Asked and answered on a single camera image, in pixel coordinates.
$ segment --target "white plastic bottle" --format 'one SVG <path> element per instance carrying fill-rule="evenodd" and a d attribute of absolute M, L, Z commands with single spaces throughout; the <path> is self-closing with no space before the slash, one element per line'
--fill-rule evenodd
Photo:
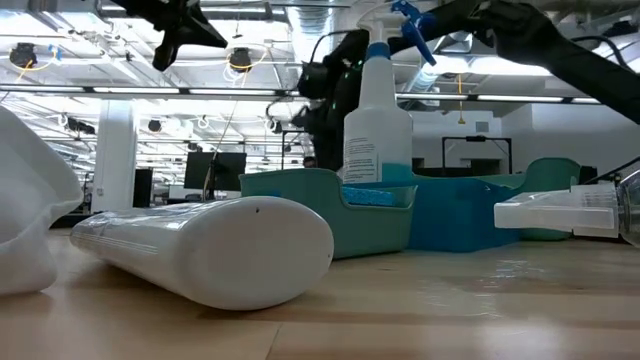
<path fill-rule="evenodd" d="M 71 243 L 195 302 L 257 310 L 302 294 L 328 270 L 329 225 L 276 197 L 247 197 L 103 213 Z"/>
<path fill-rule="evenodd" d="M 349 183 L 405 181 L 412 177 L 413 119 L 396 104 L 387 39 L 400 35 L 406 17 L 377 15 L 360 27 L 371 42 L 362 70 L 360 103 L 344 119 L 344 176 Z"/>

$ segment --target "computer monitor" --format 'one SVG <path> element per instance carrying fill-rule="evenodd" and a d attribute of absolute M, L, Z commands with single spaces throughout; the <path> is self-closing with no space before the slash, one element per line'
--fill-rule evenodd
<path fill-rule="evenodd" d="M 187 156 L 185 189 L 202 189 L 211 166 L 212 152 L 191 152 Z M 218 153 L 214 168 L 214 190 L 240 191 L 240 175 L 247 166 L 246 153 Z"/>

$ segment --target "wooden tabletop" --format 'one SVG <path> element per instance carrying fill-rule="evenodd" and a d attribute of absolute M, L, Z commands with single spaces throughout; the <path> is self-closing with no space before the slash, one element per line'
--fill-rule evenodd
<path fill-rule="evenodd" d="M 58 281 L 0 298 L 0 358 L 639 359 L 640 249 L 566 241 L 335 262 L 251 313 L 195 304 L 51 233 Z"/>

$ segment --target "spray bottle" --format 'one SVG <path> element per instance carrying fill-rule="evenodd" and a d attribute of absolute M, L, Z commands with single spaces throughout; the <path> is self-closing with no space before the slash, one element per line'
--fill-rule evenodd
<path fill-rule="evenodd" d="M 421 14 L 407 1 L 396 1 L 391 13 L 374 14 L 358 22 L 369 31 L 362 72 L 360 103 L 344 120 L 344 175 L 349 183 L 411 180 L 411 138 L 413 119 L 396 104 L 393 64 L 387 40 L 403 36 L 415 44 L 431 65 L 429 52 L 420 30 L 433 23 L 431 14 Z"/>

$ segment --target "blue spray nozzle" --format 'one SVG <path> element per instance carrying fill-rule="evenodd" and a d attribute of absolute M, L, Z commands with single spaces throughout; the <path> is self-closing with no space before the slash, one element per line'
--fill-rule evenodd
<path fill-rule="evenodd" d="M 436 17 L 429 12 L 420 13 L 418 8 L 409 4 L 406 0 L 395 1 L 391 5 L 391 11 L 399 11 L 404 16 L 409 17 L 409 19 L 402 24 L 402 36 L 418 48 L 422 56 L 431 66 L 435 66 L 436 59 L 431 55 L 431 51 L 429 51 L 429 47 L 427 47 L 422 37 L 421 30 L 425 27 L 433 26 L 436 22 Z"/>

